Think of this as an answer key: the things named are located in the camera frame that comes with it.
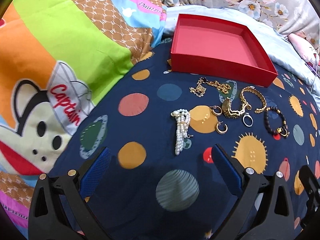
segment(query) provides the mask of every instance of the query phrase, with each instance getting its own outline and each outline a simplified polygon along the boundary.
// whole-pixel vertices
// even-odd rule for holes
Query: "cartoon dog ear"
[[[30,80],[18,83],[13,96],[13,109],[18,122],[31,98],[39,91],[39,87]]]

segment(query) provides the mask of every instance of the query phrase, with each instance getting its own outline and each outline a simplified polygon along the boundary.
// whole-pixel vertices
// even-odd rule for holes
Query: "navy blue bedsheet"
[[[154,48],[150,58],[136,64],[112,88],[80,125],[50,175],[79,168],[84,162],[81,156],[92,154],[93,142],[101,141],[99,146],[110,148],[112,160],[88,204],[111,236],[116,240],[205,239],[236,200],[207,150],[219,143],[229,155],[257,172],[273,175],[280,169],[285,174],[298,234],[307,195],[297,172],[308,164],[319,176],[320,113],[306,85],[276,66],[279,75],[274,84],[269,88],[255,86],[268,106],[277,106],[283,112],[288,138],[273,138],[267,133],[263,113],[253,112],[261,102],[251,93],[245,97],[252,105],[249,113],[253,126],[248,128],[241,119],[219,116],[218,120],[228,125],[228,132],[219,135],[214,131],[216,117],[207,106],[221,105],[226,96],[209,86],[201,98],[190,93],[189,87],[195,87],[201,76],[168,72],[170,47],[167,42]],[[238,94],[249,84],[228,83],[232,87],[228,96],[235,96],[232,108],[238,109]],[[194,137],[185,140],[184,150],[175,156],[176,122],[170,113],[180,108],[191,110],[188,133]],[[106,116],[106,132],[98,135],[99,120]],[[269,120],[274,129],[281,124],[274,113]]]

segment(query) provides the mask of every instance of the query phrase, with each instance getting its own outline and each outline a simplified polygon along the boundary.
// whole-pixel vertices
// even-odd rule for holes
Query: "orange fabric stripe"
[[[56,60],[45,50],[20,19],[11,4],[0,29],[0,114],[12,128],[11,96],[20,79],[31,79],[45,89]]]

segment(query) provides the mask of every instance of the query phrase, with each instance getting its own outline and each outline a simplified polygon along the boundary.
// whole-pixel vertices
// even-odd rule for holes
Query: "green fabric stripe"
[[[131,68],[131,52],[105,36],[71,0],[14,0],[21,19],[56,59],[86,82],[97,104]]]

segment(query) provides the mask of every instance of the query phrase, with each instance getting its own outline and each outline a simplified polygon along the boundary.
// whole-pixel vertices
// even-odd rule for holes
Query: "floral fabric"
[[[308,0],[165,0],[169,6],[188,4],[209,8],[233,8],[275,28],[284,36],[290,33],[319,47],[319,17]]]

